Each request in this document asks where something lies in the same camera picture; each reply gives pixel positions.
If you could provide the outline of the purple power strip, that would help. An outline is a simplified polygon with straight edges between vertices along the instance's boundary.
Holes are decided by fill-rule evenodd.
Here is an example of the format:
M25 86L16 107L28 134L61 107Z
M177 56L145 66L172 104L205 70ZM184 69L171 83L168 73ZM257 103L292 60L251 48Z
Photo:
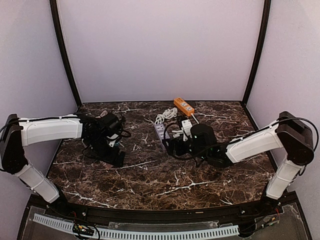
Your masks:
M163 144L163 139L164 139L164 132L165 132L165 126L163 123L159 123L159 124L155 124L154 125L154 129L155 129L155 132L160 140L160 143L161 143L161 147L162 149L165 151L166 150L166 147L165 145Z

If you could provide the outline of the white USB charger with cable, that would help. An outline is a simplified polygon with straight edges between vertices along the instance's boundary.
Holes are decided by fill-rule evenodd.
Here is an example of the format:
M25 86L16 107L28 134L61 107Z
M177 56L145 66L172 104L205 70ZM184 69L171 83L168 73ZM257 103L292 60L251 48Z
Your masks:
M102 111L98 116L96 116L96 118L100 119L103 118L104 116L106 116L108 114L107 110Z

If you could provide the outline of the orange power strip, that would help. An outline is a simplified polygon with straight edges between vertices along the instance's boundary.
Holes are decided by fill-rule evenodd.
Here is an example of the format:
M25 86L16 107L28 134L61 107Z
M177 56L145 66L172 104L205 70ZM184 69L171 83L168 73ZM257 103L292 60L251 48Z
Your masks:
M188 117L195 113L195 109L181 97L175 98L173 104Z

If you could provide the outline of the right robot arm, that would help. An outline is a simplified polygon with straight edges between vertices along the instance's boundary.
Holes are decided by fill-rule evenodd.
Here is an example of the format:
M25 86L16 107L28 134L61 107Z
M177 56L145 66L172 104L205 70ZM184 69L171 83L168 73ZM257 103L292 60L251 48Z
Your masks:
M177 160L186 160L188 154L190 159L199 158L217 168L227 168L255 155L284 149L285 158L264 193L265 198L278 200L313 161L319 141L319 131L311 121L283 111L269 125L227 142L218 142L211 126L198 123L184 128L178 137L164 137L162 144L168 155Z

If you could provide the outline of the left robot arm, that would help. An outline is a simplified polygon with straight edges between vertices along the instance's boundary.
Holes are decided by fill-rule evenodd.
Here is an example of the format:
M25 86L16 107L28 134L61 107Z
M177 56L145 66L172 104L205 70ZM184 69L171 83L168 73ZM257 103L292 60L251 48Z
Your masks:
M121 168L125 153L118 143L130 137L123 120L113 113L99 117L76 113L43 118L19 118L11 114L0 129L0 169L18 177L47 203L64 200L64 194L26 158L24 148L33 144L80 139L92 158Z

